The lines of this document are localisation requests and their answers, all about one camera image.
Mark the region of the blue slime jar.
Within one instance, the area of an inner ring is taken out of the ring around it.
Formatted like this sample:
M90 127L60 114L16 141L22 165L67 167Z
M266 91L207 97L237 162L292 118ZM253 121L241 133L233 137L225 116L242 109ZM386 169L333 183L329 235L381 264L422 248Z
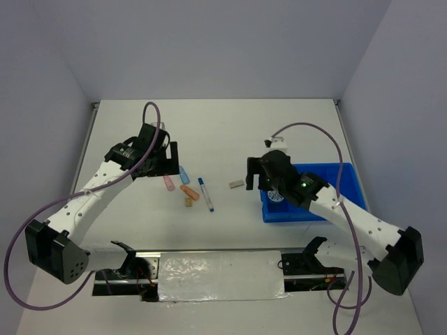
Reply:
M284 197L278 191L268 191L267 195L271 203L279 204L284 201Z

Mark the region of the grey speckled eraser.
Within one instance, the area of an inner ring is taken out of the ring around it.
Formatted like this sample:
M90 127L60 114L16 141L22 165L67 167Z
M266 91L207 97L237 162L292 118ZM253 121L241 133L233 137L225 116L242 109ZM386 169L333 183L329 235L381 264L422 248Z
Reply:
M234 189L234 188L238 188L238 187L244 186L244 181L239 179L237 181L230 182L228 185L229 185L230 189Z

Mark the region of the blue white marker pen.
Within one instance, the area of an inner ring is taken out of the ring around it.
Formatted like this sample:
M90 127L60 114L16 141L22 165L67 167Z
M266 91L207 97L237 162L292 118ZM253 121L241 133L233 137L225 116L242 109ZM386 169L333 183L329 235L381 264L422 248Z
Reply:
M208 191L206 189L206 186L205 186L205 183L204 183L203 179L202 178L198 178L198 183L200 185L200 189L201 189L201 191L203 193L203 196L205 198L205 202L207 204L207 208L209 209L210 212L214 212L214 205L212 204L210 195L209 195L209 193L208 193Z

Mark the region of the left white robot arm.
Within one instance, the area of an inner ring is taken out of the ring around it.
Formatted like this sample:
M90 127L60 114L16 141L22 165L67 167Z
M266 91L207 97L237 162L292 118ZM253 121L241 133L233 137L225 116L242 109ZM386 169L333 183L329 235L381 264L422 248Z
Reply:
M87 231L105 208L140 177L179 172L177 143L164 129L143 124L137 136L113 146L94 176L46 221L33 220L25 229L32 264L62 283L71 284L87 270L89 251L80 248Z

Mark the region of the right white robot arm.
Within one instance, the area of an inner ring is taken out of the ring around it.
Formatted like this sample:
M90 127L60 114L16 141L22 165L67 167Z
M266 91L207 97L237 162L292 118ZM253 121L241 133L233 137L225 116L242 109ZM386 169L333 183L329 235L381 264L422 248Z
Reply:
M345 248L325 237L313 238L302 252L305 268L319 273L326 268L356 271L371 276L392 295L402 295L423 264L423 243L413 227L403 230L373 216L313 172L300 173L280 150L247 159L246 189L259 176L262 191L276 191L294 207L302 208L334 224L353 239Z

